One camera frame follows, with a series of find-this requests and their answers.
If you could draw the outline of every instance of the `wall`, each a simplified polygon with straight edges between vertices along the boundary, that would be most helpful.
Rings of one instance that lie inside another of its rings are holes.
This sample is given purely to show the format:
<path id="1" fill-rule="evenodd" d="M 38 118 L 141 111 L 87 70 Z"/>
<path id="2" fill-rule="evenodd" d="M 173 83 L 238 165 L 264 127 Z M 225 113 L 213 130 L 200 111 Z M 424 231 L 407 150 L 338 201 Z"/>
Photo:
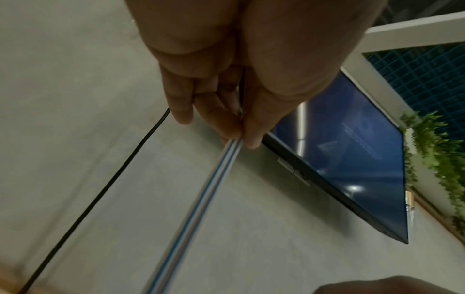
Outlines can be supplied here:
<path id="1" fill-rule="evenodd" d="M 8 1 L 0 10 L 0 261 L 29 275 L 166 109 L 156 62 L 120 2 Z M 138 293 L 222 146 L 169 117 L 41 282 Z M 412 275 L 465 292 L 464 248 L 418 208 L 391 240 L 266 148 L 243 150 L 172 293 L 311 293 Z"/>

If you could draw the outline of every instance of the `black cable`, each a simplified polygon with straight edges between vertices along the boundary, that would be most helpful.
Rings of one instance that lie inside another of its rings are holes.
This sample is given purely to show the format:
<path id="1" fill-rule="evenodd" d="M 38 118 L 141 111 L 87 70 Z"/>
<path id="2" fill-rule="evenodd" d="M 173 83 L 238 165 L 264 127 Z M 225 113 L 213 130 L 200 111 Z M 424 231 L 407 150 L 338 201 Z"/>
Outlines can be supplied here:
<path id="1" fill-rule="evenodd" d="M 48 263 L 52 260 L 52 258 L 57 254 L 58 250 L 63 246 L 63 244 L 68 240 L 69 236 L 76 230 L 76 228 L 79 226 L 79 224 L 84 220 L 84 218 L 89 214 L 89 212 L 94 208 L 94 206 L 102 199 L 103 195 L 110 189 L 111 185 L 118 179 L 118 177 L 123 173 L 123 171 L 127 168 L 129 163 L 134 159 L 136 156 L 137 152 L 142 148 L 142 146 L 145 144 L 145 142 L 148 140 L 148 138 L 158 129 L 158 127 L 163 123 L 165 118 L 168 116 L 170 113 L 170 109 L 167 109 L 165 111 L 165 114 L 160 118 L 160 120 L 154 125 L 154 127 L 145 135 L 145 137 L 140 141 L 140 143 L 137 145 L 137 147 L 134 149 L 134 151 L 131 153 L 131 155 L 126 159 L 126 161 L 123 163 L 123 165 L 120 167 L 120 169 L 116 172 L 116 174 L 110 179 L 110 181 L 103 187 L 103 189 L 98 193 L 98 195 L 94 198 L 94 200 L 87 206 L 87 208 L 82 212 L 82 214 L 76 219 L 76 221 L 73 223 L 73 225 L 66 231 L 66 233 L 63 235 L 63 237 L 58 241 L 58 243 L 53 247 L 53 249 L 50 251 L 50 253 L 45 257 L 45 259 L 42 261 L 42 263 L 39 265 L 39 267 L 35 270 L 35 272 L 32 274 L 32 276 L 29 278 L 29 280 L 24 284 L 24 286 L 19 290 L 18 294 L 26 294 L 31 286 L 34 284 L 34 282 L 37 280 L 37 278 L 40 276 L 40 274 L 43 272 L 45 267 L 48 265 Z"/>

